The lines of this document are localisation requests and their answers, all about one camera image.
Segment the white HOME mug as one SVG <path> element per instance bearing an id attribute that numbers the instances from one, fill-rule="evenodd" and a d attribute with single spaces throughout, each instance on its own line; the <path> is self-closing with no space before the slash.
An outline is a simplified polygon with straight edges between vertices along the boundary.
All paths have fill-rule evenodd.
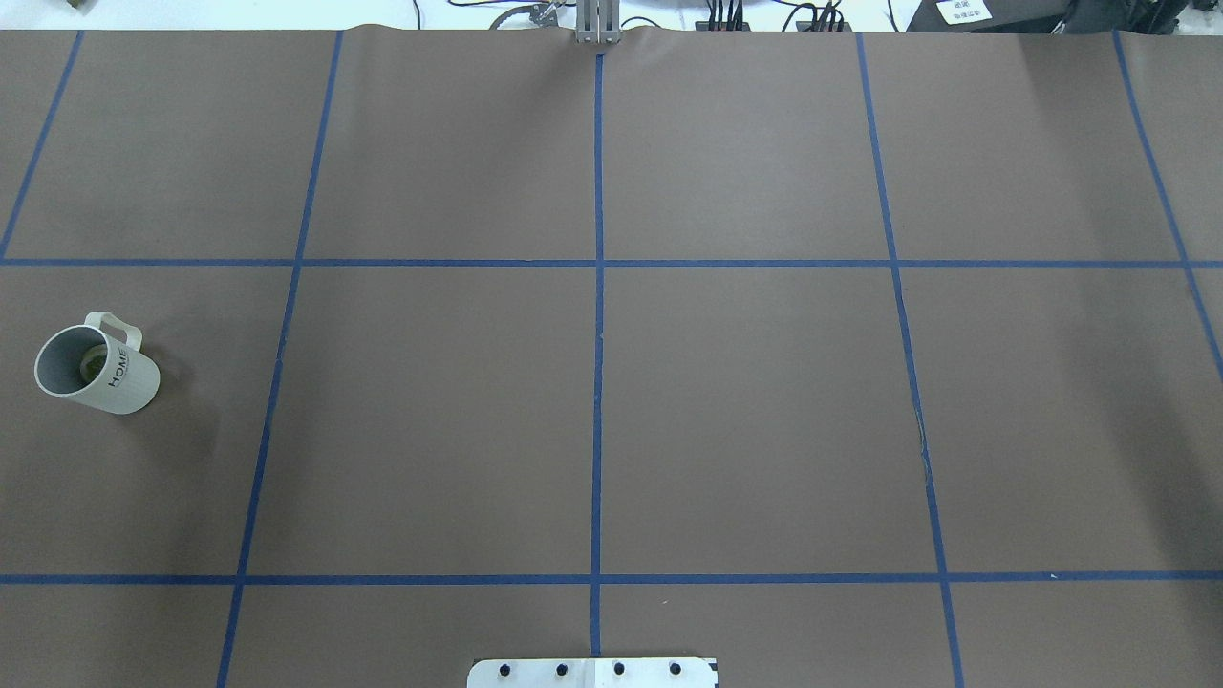
<path id="1" fill-rule="evenodd" d="M 97 343 L 106 343 L 109 356 L 103 374 L 84 386 L 79 357 Z M 65 328 L 48 339 L 35 356 L 35 384 L 45 395 L 113 415 L 128 415 L 149 404 L 161 387 L 161 370 L 141 351 L 143 332 L 109 310 L 93 310 L 79 325 Z"/>

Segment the green lemon slices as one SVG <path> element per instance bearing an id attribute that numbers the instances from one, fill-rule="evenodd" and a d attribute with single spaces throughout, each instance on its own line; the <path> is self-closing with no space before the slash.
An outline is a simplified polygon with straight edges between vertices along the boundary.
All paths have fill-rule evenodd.
<path id="1" fill-rule="evenodd" d="M 84 386 L 88 386 L 88 384 L 92 384 L 93 380 L 103 374 L 108 356 L 108 345 L 97 343 L 95 347 L 91 347 L 79 357 L 78 374 Z"/>

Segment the black box with label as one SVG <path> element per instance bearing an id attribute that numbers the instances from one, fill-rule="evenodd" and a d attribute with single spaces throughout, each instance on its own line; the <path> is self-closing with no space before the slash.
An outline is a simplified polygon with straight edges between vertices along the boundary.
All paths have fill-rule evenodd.
<path id="1" fill-rule="evenodd" d="M 906 33 L 1168 35 L 1192 1 L 921 1 Z"/>

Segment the aluminium frame post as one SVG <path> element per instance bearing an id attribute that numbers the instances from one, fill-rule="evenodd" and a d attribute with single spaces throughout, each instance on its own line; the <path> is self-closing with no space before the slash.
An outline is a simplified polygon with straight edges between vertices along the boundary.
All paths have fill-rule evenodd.
<path id="1" fill-rule="evenodd" d="M 621 40 L 619 0 L 575 1 L 575 39 L 585 45 L 614 45 Z"/>

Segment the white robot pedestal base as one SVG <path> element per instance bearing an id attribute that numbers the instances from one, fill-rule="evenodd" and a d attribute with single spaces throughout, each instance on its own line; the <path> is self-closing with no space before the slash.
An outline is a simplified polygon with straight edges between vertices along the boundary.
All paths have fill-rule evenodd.
<path id="1" fill-rule="evenodd" d="M 714 657 L 499 657 L 479 660 L 467 687 L 718 687 Z"/>

